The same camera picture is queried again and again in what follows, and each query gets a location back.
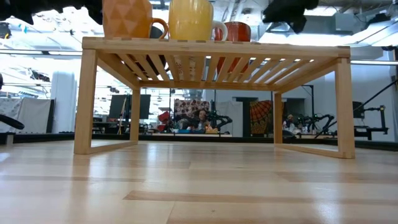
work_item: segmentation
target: orange mug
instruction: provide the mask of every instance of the orange mug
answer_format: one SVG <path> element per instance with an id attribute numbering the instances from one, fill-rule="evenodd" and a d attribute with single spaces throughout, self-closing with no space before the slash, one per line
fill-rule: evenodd
<path id="1" fill-rule="evenodd" d="M 163 25 L 163 39 L 169 27 L 163 19 L 152 18 L 148 0 L 102 0 L 105 38 L 149 38 L 153 23 Z"/>
<path id="2" fill-rule="evenodd" d="M 249 25 L 243 23 L 243 22 L 226 22 L 225 26 L 228 28 L 228 36 L 227 39 L 228 41 L 240 41 L 240 42 L 250 42 L 251 40 L 251 28 Z M 222 40 L 223 39 L 223 31 L 221 29 L 216 29 L 216 37 L 215 40 Z M 228 73 L 232 72 L 235 68 L 235 66 L 238 64 L 240 58 L 234 59 L 232 65 L 230 66 Z M 221 68 L 223 67 L 225 58 L 221 57 L 220 61 L 218 61 L 217 65 L 217 72 L 219 73 L 221 71 Z M 245 67 L 239 71 L 239 72 L 245 72 L 246 69 L 248 69 L 249 62 Z"/>

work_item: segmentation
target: stand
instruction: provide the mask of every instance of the stand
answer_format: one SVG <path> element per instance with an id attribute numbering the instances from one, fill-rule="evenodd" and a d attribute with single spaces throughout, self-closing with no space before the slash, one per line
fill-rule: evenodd
<path id="1" fill-rule="evenodd" d="M 158 78 L 145 60 L 148 55 Z M 169 76 L 160 62 L 164 55 L 170 67 Z M 178 74 L 175 56 L 179 56 L 183 75 Z M 222 42 L 203 40 L 83 38 L 83 56 L 75 131 L 75 154 L 90 154 L 137 144 L 140 88 L 186 88 L 214 90 L 259 90 L 274 92 L 275 146 L 339 158 L 354 158 L 354 119 L 351 98 L 349 47 L 304 47 L 294 45 Z M 210 58 L 204 74 L 206 57 Z M 218 75 L 215 70 L 225 58 Z M 235 58 L 235 69 L 228 70 Z M 254 58 L 247 70 L 245 65 Z M 136 62 L 145 69 L 145 73 Z M 130 141 L 111 146 L 91 147 L 96 66 L 133 89 Z M 282 143 L 282 94 L 336 72 L 338 148 L 339 151 L 290 146 Z"/>

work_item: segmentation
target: tapestry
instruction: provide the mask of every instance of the tapestry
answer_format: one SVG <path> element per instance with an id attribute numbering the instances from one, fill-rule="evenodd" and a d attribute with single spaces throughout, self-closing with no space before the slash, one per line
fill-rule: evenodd
<path id="1" fill-rule="evenodd" d="M 271 100 L 250 102 L 251 134 L 267 134 L 274 130 L 272 107 Z"/>
<path id="2" fill-rule="evenodd" d="M 175 100 L 174 101 L 174 116 L 186 114 L 191 117 L 196 111 L 205 109 L 210 110 L 210 104 L 207 101 L 200 100 Z"/>

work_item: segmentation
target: black baseboard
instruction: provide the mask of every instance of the black baseboard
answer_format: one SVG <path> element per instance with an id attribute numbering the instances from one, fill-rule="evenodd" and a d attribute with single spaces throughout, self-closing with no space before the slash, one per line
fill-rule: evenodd
<path id="1" fill-rule="evenodd" d="M 29 142 L 67 141 L 74 140 L 75 134 L 17 134 L 14 144 Z M 93 134 L 93 139 L 129 140 L 128 134 Z M 198 136 L 139 136 L 140 141 L 177 141 L 177 142 L 227 142 L 227 143 L 273 143 L 272 138 L 227 138 L 227 137 L 198 137 Z M 328 144 L 337 146 L 336 139 L 289 139 L 287 144 Z M 384 151 L 398 151 L 398 142 L 355 141 L 355 146 L 363 149 L 377 149 Z"/>

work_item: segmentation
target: wooden table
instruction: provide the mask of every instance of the wooden table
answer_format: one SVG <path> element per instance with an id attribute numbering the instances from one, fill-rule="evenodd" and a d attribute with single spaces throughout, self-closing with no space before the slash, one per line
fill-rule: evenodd
<path id="1" fill-rule="evenodd" d="M 147 62 L 147 55 L 159 71 L 160 77 L 156 76 Z M 166 73 L 160 55 L 165 56 L 171 76 Z M 178 73 L 175 55 L 179 55 L 182 61 L 182 75 Z M 275 146 L 324 156 L 355 158 L 350 56 L 349 47 L 202 40 L 106 40 L 101 37 L 85 37 L 76 117 L 75 154 L 90 154 L 137 144 L 140 89 L 151 87 L 273 91 Z M 206 57 L 210 58 L 207 74 L 204 72 Z M 221 57 L 225 57 L 225 61 L 219 74 L 216 74 Z M 235 58 L 240 58 L 239 63 L 228 73 Z M 194 68 L 190 68 L 190 60 L 195 62 Z M 249 68 L 242 71 L 250 60 L 252 62 Z M 142 65 L 145 72 L 141 71 L 137 63 Z M 130 142 L 91 146 L 97 65 L 132 89 Z M 191 75 L 190 70 L 194 70 L 194 75 Z M 283 144 L 282 94 L 333 71 L 336 80 L 338 152 Z"/>

